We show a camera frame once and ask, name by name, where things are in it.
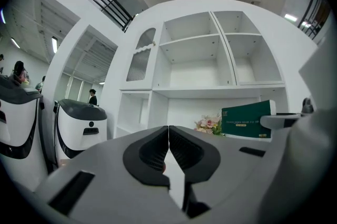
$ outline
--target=shelf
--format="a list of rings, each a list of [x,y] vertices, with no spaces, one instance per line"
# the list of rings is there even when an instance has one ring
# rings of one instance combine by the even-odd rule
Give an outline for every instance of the shelf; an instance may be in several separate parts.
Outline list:
[[[147,128],[150,91],[122,91],[117,128],[136,133]]]
[[[209,12],[182,16],[164,23],[160,44],[215,33],[219,32]]]
[[[225,34],[240,85],[278,84],[282,82],[276,61],[261,35]]]
[[[214,12],[223,33],[257,33],[259,30],[242,11]]]
[[[190,37],[160,45],[154,87],[233,84],[233,67],[219,34]]]
[[[180,87],[180,88],[153,88],[153,91],[167,98],[194,98],[194,99],[232,99],[232,98],[259,98],[274,91],[283,89],[284,84],[252,85],[252,86],[218,86],[218,87]]]
[[[171,64],[216,59],[219,34],[202,35],[160,45]]]

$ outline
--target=person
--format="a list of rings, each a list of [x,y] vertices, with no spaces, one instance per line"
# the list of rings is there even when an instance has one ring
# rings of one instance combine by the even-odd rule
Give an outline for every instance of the person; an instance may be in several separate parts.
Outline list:
[[[0,54],[0,62],[4,60],[4,54]],[[4,67],[0,67],[0,74],[2,74],[2,71],[4,70]]]
[[[96,98],[96,96],[95,96],[96,90],[94,90],[94,89],[92,88],[92,89],[89,90],[89,92],[90,92],[90,96],[91,96],[91,98],[90,98],[90,100],[89,100],[89,103],[90,103],[90,104],[93,104],[93,105],[97,105],[97,98]]]
[[[36,85],[36,87],[35,87],[35,89],[37,89],[38,92],[40,92],[40,93],[41,93],[41,91],[42,91],[43,83],[44,83],[44,79],[45,79],[45,78],[46,78],[46,76],[42,77],[42,82],[38,83],[38,84]]]

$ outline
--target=gray surface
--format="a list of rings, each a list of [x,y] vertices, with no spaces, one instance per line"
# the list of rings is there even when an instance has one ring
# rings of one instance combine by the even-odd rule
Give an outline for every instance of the gray surface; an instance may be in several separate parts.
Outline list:
[[[166,187],[145,186],[123,165],[123,152],[132,142],[160,127],[109,140],[84,151],[52,173],[36,194],[49,202],[83,170],[95,175],[69,214],[83,223],[179,223],[187,220]]]
[[[279,115],[279,116],[262,116],[260,119],[260,124],[268,129],[276,130],[283,129],[284,122],[286,119],[298,120],[301,118],[301,114],[296,115]]]
[[[72,118],[80,120],[104,120],[107,119],[105,111],[97,106],[82,103],[77,100],[63,99],[59,105]]]
[[[261,157],[240,152],[239,149],[250,147],[267,150],[270,145],[266,141],[205,135],[200,131],[178,126],[177,128],[215,146],[220,153],[221,162],[212,177],[206,182],[192,185],[197,201],[204,202],[210,207],[214,207],[232,194],[262,160]]]
[[[0,100],[10,104],[25,104],[41,97],[42,94],[35,88],[24,84],[18,86],[0,75]]]
[[[318,111],[275,132],[259,165],[211,211],[190,223],[276,223],[305,201],[336,150],[335,111]]]

